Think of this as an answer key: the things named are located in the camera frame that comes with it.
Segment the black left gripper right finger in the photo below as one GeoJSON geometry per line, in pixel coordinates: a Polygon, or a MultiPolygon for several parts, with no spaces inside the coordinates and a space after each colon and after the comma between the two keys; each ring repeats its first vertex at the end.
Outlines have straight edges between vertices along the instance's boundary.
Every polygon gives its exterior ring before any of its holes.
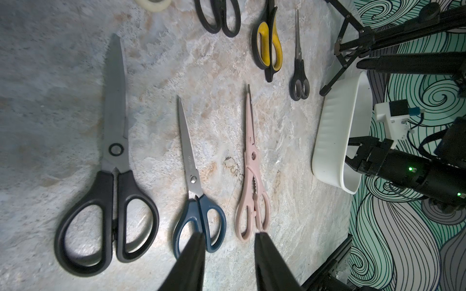
{"type": "Polygon", "coordinates": [[[269,235],[257,233],[254,243],[258,291],[301,291],[269,235]]]}

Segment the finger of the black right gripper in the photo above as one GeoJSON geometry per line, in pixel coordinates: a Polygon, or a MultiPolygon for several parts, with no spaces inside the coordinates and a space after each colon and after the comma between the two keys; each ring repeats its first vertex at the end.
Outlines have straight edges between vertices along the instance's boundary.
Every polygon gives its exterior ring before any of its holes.
{"type": "Polygon", "coordinates": [[[371,136],[352,137],[348,140],[349,147],[356,149],[350,150],[352,157],[346,156],[345,163],[355,171],[365,171],[367,168],[366,162],[371,151],[379,144],[379,139],[371,136]]]}

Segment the white plastic storage box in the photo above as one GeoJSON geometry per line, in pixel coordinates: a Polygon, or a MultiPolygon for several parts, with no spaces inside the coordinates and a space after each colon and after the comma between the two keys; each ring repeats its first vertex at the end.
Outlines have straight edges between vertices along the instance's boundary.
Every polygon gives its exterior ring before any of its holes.
{"type": "Polygon", "coordinates": [[[311,166],[314,176],[323,183],[354,195],[362,175],[345,162],[354,158],[352,137],[370,133],[373,95],[366,72],[337,81],[324,100],[311,166]]]}

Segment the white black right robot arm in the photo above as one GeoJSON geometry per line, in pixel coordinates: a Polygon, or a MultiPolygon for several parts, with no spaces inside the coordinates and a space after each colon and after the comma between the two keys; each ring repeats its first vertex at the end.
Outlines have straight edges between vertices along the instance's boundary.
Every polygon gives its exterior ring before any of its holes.
{"type": "Polygon", "coordinates": [[[466,119],[426,137],[419,155],[392,148],[394,141],[376,137],[350,138],[358,148],[345,163],[369,177],[383,178],[400,190],[412,189],[423,196],[451,207],[466,205],[466,119]]]}

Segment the dark blue handled scissors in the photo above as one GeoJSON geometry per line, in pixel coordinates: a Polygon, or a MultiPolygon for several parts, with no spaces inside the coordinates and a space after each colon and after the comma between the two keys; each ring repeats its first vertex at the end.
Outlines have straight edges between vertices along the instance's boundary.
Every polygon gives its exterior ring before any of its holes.
{"type": "Polygon", "coordinates": [[[206,251],[209,253],[214,253],[219,250],[226,235],[226,216],[223,209],[212,201],[202,189],[201,177],[195,163],[191,137],[184,113],[183,102],[180,97],[177,97],[177,106],[188,199],[184,204],[180,220],[175,227],[172,237],[172,248],[175,258],[180,257],[180,237],[185,225],[188,223],[194,223],[195,231],[205,235],[206,251]],[[208,213],[211,210],[216,211],[220,218],[220,228],[216,240],[212,239],[210,233],[208,213]]]}

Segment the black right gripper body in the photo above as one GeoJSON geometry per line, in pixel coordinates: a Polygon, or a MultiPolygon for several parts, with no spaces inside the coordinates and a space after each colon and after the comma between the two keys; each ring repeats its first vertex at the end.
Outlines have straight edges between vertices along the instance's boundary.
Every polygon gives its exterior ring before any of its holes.
{"type": "Polygon", "coordinates": [[[368,177],[383,178],[395,186],[418,193],[449,206],[466,205],[466,171],[438,160],[392,149],[385,139],[371,151],[365,171],[368,177]]]}

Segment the pink bladed scissors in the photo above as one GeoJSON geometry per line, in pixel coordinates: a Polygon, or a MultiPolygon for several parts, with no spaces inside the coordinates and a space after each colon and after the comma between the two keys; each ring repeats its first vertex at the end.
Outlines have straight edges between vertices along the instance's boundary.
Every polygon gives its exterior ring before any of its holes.
{"type": "Polygon", "coordinates": [[[250,85],[246,86],[244,167],[243,190],[235,219],[235,232],[242,242],[253,234],[254,223],[259,232],[267,232],[271,217],[269,196],[260,174],[250,85]]]}

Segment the cream handled kitchen scissors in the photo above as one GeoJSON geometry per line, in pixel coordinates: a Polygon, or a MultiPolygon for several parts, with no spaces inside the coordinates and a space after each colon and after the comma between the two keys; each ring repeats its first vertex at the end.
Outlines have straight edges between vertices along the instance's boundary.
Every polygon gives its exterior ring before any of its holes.
{"type": "Polygon", "coordinates": [[[148,12],[161,12],[171,5],[172,0],[135,0],[135,2],[148,12]]]}

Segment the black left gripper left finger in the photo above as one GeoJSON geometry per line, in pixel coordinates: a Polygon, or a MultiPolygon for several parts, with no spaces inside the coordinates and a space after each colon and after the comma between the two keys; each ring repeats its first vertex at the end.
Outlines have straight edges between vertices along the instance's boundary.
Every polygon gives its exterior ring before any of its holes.
{"type": "Polygon", "coordinates": [[[194,233],[159,291],[202,291],[205,274],[205,235],[194,233]]]}

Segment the large black handled scissors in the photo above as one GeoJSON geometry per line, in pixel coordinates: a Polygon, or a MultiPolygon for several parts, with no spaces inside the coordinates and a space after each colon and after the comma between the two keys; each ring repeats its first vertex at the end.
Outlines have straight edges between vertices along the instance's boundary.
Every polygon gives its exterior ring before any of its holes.
{"type": "Polygon", "coordinates": [[[129,165],[129,128],[126,115],[126,67],[122,39],[113,34],[104,68],[104,130],[101,169],[90,190],[61,220],[54,239],[54,252],[61,267],[72,275],[96,276],[106,270],[113,254],[122,263],[142,257],[152,246],[160,217],[154,201],[138,186],[129,165]],[[127,247],[127,206],[144,202],[152,215],[146,241],[136,250],[127,247]],[[66,250],[66,234],[74,218],[85,208],[98,206],[103,213],[101,259],[90,266],[77,263],[66,250]]]}

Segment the small black scissors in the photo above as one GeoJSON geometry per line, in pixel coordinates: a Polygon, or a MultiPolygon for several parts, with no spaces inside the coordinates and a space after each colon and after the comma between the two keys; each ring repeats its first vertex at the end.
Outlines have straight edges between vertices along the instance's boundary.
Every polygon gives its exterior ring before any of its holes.
{"type": "Polygon", "coordinates": [[[195,0],[195,9],[201,25],[211,34],[216,34],[223,30],[224,34],[229,38],[234,38],[238,35],[241,27],[241,14],[238,0],[231,0],[235,14],[235,29],[230,30],[227,23],[227,6],[226,1],[211,0],[212,12],[214,14],[215,24],[210,24],[201,8],[200,0],[195,0]]]}

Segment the yellow black handled scissors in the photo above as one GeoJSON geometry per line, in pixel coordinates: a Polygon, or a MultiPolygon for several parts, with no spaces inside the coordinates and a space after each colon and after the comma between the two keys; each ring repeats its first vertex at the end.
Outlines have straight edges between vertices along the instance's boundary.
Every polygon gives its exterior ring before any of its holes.
{"type": "Polygon", "coordinates": [[[276,25],[278,7],[274,0],[266,1],[259,20],[254,24],[251,34],[252,55],[256,66],[265,72],[267,82],[283,65],[283,50],[276,25]]]}

